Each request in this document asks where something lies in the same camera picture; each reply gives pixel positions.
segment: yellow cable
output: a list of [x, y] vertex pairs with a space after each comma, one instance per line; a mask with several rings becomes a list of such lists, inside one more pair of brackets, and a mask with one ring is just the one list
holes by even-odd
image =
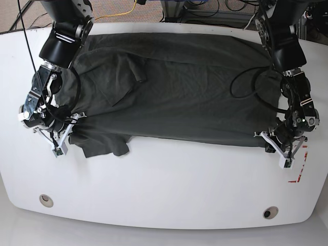
[[128, 11], [128, 12], [126, 12], [126, 13], [121, 13], [121, 14], [110, 14], [110, 15], [104, 15], [104, 16], [101, 16], [101, 17], [96, 18], [95, 21], [98, 20], [98, 19], [101, 19], [101, 18], [106, 18], [106, 17], [113, 17], [113, 16], [120, 16], [120, 15], [130, 14], [130, 13], [135, 9], [135, 6], [136, 6], [136, 5], [137, 5], [137, 0], [134, 0], [133, 8], [132, 8], [130, 11]]

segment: metal bracket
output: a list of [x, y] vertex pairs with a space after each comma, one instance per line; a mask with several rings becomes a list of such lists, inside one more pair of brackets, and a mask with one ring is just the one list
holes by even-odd
[[74, 126], [74, 123], [76, 123], [78, 119], [83, 118], [83, 117], [86, 117], [85, 113], [73, 114], [73, 115], [71, 116], [71, 119], [73, 119], [73, 120], [72, 120], [72, 123], [73, 123], [73, 124], [69, 124], [69, 125], [66, 127], [64, 133], [63, 133], [61, 136], [60, 136], [60, 134], [58, 134], [58, 140], [57, 140], [58, 147], [55, 146], [55, 144], [53, 143], [53, 141], [50, 140], [50, 139], [49, 139], [49, 138], [43, 133], [43, 130], [40, 129], [39, 127], [34, 128], [34, 129], [33, 129], [33, 132], [37, 132], [38, 134], [40, 134], [40, 136], [41, 136], [42, 138], [44, 138], [48, 144], [50, 144], [50, 146], [51, 146], [51, 150], [52, 150], [52, 152], [54, 153], [54, 155], [55, 155], [56, 157], [58, 157], [58, 156], [60, 156], [60, 155], [66, 155], [67, 152], [68, 152], [68, 148], [67, 148], [67, 146], [66, 146], [66, 144], [65, 144], [65, 140], [66, 140], [68, 134], [70, 134], [70, 133], [72, 132], [72, 128], [73, 128], [73, 126]]
[[263, 139], [271, 144], [271, 146], [277, 151], [277, 153], [280, 155], [280, 160], [279, 160], [279, 166], [284, 169], [284, 168], [293, 168], [294, 162], [295, 162], [295, 154], [299, 150], [299, 148], [302, 146], [303, 142], [305, 141], [305, 136], [301, 136], [298, 140], [299, 143], [296, 146], [296, 148], [292, 151], [292, 153], [284, 153], [278, 146], [277, 144], [268, 136], [267, 132], [261, 132], [260, 136], [263, 137]]

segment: round hole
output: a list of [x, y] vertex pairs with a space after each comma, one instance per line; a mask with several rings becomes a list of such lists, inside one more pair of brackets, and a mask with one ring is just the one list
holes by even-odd
[[43, 206], [47, 207], [47, 208], [51, 208], [53, 206], [52, 199], [49, 196], [47, 196], [47, 195], [41, 195], [39, 197], [39, 200], [40, 200], [41, 204]]
[[264, 219], [273, 219], [278, 214], [277, 207], [270, 207], [263, 212]]

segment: floor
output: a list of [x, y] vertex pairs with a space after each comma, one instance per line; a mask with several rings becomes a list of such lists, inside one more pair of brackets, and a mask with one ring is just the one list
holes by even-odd
[[[20, 0], [21, 7], [27, 0]], [[95, 17], [106, 14], [127, 12], [133, 7], [133, 0], [90, 0], [93, 7], [93, 14]], [[227, 11], [225, 0], [219, 0], [220, 10]], [[231, 9], [239, 9], [243, 3], [237, 0], [229, 0], [229, 7]], [[194, 8], [203, 10], [210, 10], [215, 12], [218, 7], [217, 0], [209, 0], [207, 3]], [[243, 12], [253, 13], [254, 7], [246, 6]], [[24, 23], [26, 27], [30, 27], [33, 21], [40, 15], [46, 13], [40, 2], [33, 2], [31, 7], [24, 14]], [[1, 0], [0, 1], [0, 32], [8, 31], [12, 23], [15, 21], [18, 14], [18, 7], [16, 0]], [[162, 18], [162, 7], [160, 1], [147, 1], [145, 5], [137, 4], [135, 10], [127, 15], [116, 16], [111, 18], [102, 18], [97, 22], [159, 22]], [[51, 18], [46, 14], [40, 17], [33, 26], [43, 27], [52, 22]]]

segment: white table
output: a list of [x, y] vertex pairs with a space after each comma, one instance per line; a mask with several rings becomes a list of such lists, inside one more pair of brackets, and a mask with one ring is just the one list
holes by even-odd
[[[28, 31], [37, 67], [49, 31]], [[96, 24], [91, 34], [126, 32], [221, 34], [260, 42], [253, 31], [190, 24]], [[307, 134], [310, 150], [301, 181], [290, 183], [302, 162], [283, 170], [278, 155], [262, 148], [136, 137], [126, 156], [85, 159], [82, 149], [69, 146], [67, 156], [54, 158], [44, 140], [17, 120], [33, 76], [23, 33], [1, 35], [0, 172], [9, 199], [26, 210], [133, 227], [227, 229], [305, 221], [328, 173], [328, 47], [300, 42], [321, 124]], [[41, 194], [53, 199], [52, 208], [40, 203]], [[271, 206], [279, 213], [266, 220], [263, 212]]]

